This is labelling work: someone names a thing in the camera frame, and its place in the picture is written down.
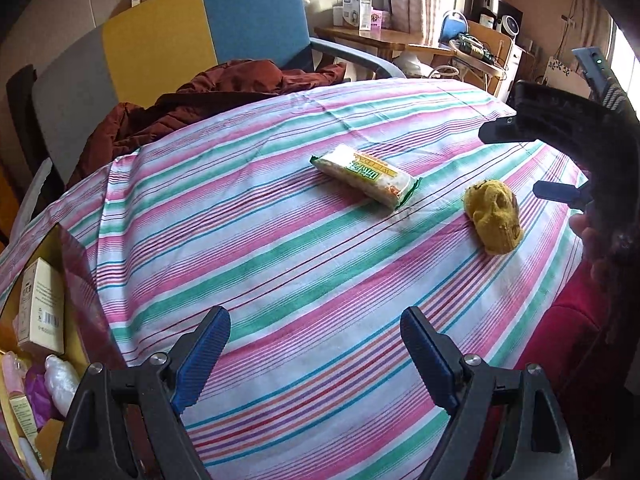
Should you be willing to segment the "person hand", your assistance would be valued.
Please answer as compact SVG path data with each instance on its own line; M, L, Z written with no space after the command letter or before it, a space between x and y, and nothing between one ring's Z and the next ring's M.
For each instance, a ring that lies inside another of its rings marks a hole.
M608 250L600 233L593 229L586 214L573 214L568 220L570 229L582 241L582 256L590 265L590 275L601 288L608 284Z

